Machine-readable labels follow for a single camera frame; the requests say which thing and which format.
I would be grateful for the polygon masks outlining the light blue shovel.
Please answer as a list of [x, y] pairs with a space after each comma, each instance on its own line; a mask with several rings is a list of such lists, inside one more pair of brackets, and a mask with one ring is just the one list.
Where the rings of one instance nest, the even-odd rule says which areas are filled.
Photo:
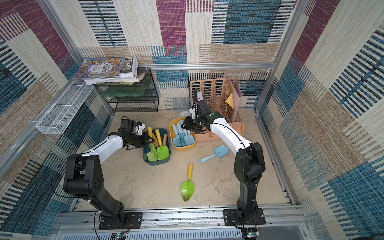
[[173, 138], [173, 145], [175, 147], [183, 147], [183, 143], [182, 143], [182, 128], [181, 128], [181, 123], [178, 122], [176, 125], [173, 124], [173, 129], [174, 129], [174, 132], [175, 132], [175, 137]]
[[177, 123], [177, 129], [178, 129], [177, 138], [179, 139], [178, 147], [183, 147], [184, 146], [184, 137], [183, 137], [183, 130], [181, 128], [181, 122]]
[[195, 138], [191, 136], [190, 131], [183, 130], [183, 132], [184, 132], [184, 141], [186, 143], [186, 146], [193, 145], [195, 143]]
[[212, 155], [200, 158], [200, 162], [204, 163], [204, 162], [206, 162], [206, 161], [208, 161], [214, 157], [222, 158], [229, 153], [229, 149], [226, 146], [219, 146], [219, 147], [215, 148], [214, 152], [215, 153]]

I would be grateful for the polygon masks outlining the green shovel wooden handle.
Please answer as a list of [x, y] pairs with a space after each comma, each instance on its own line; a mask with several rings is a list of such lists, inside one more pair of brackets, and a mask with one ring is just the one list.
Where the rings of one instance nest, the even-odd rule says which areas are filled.
[[168, 146], [167, 141], [168, 141], [168, 136], [167, 136], [167, 134], [164, 134], [163, 140], [162, 140], [162, 143], [163, 143], [162, 146], [167, 147]]
[[149, 151], [147, 153], [147, 159], [149, 162], [157, 162], [158, 161], [158, 157], [156, 156], [156, 154], [153, 152], [153, 151]]

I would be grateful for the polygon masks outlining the green shovel yellow handle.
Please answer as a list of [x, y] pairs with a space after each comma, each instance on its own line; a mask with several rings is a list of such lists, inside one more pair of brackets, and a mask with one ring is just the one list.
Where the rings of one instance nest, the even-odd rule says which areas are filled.
[[153, 151], [155, 154], [156, 154], [156, 156], [158, 157], [158, 155], [157, 155], [157, 149], [156, 149], [156, 147], [155, 147], [155, 140], [154, 140], [154, 138], [153, 138], [153, 131], [152, 131], [152, 128], [151, 127], [148, 127], [148, 135], [149, 135], [149, 137], [150, 137], [150, 141], [151, 141], [151, 143], [150, 143], [150, 151]]
[[159, 161], [165, 160], [170, 156], [169, 148], [162, 146], [162, 140], [163, 140], [163, 135], [161, 135], [160, 130], [156, 129], [156, 138], [159, 143], [159, 147], [157, 148], [157, 155], [159, 157]]
[[192, 182], [193, 164], [189, 163], [188, 166], [188, 180], [183, 182], [181, 187], [181, 195], [183, 201], [187, 202], [195, 191], [195, 186]]

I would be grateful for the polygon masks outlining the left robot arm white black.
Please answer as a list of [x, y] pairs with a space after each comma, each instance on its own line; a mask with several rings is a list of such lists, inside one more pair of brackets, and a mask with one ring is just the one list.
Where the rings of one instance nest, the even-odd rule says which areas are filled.
[[116, 151], [143, 148], [154, 141], [145, 124], [123, 117], [118, 131], [111, 132], [98, 145], [66, 158], [64, 192], [87, 201], [99, 214], [99, 230], [128, 229], [135, 223], [124, 204], [104, 187], [102, 163]]

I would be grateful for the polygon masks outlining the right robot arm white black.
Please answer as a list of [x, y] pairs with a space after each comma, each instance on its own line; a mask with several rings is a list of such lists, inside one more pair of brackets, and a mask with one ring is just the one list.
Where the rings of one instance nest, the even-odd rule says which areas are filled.
[[236, 213], [227, 219], [236, 227], [253, 223], [264, 225], [264, 213], [257, 204], [257, 187], [266, 170], [262, 146], [242, 137], [219, 112], [212, 112], [205, 100], [195, 100], [190, 112], [192, 115], [186, 117], [182, 129], [194, 133], [209, 130], [220, 137], [235, 155], [234, 173], [240, 181], [240, 196]]

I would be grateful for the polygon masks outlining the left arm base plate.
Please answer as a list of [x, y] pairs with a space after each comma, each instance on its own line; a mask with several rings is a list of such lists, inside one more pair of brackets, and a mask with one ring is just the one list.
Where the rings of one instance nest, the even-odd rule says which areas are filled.
[[113, 216], [105, 212], [99, 215], [98, 230], [118, 230], [118, 229], [140, 229], [142, 224], [142, 212], [125, 212], [121, 218], [119, 215]]

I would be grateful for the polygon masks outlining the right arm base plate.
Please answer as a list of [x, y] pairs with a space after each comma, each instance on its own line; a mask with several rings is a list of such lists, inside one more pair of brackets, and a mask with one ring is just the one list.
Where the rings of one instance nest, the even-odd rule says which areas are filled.
[[247, 225], [265, 225], [266, 219], [261, 208], [257, 208], [249, 213], [242, 213], [238, 209], [224, 209], [224, 222], [226, 226], [241, 227]]

